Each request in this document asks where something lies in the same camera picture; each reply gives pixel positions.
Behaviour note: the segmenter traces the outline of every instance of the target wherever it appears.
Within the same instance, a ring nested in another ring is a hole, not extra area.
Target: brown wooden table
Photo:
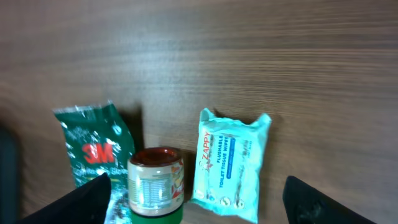
[[[21,140],[22,217],[74,189],[52,109],[112,99],[136,141],[186,150],[190,172],[201,109],[269,113],[260,223],[287,223],[288,175],[396,223],[397,12],[395,0],[0,1],[0,120]],[[241,222],[185,206],[186,224]]]

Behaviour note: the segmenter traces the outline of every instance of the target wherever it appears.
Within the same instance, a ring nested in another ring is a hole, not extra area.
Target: green plastic bag
[[[199,140],[191,202],[218,215],[257,223],[259,173],[271,119],[252,124],[200,113]]]
[[[112,103],[75,106],[54,111],[65,134],[76,187],[106,172],[111,179],[111,198],[105,224],[130,224],[127,161],[134,141]]]

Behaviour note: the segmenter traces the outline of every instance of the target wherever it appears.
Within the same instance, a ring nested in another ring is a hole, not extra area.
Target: teal wipes package
[[[191,202],[218,215],[257,223],[259,173],[271,118],[252,124],[200,113],[199,140]]]

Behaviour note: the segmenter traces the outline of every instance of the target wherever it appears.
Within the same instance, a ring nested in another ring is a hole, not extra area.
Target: green jar lid
[[[132,224],[180,224],[182,221],[182,205],[176,211],[159,217],[145,217],[131,212]]]

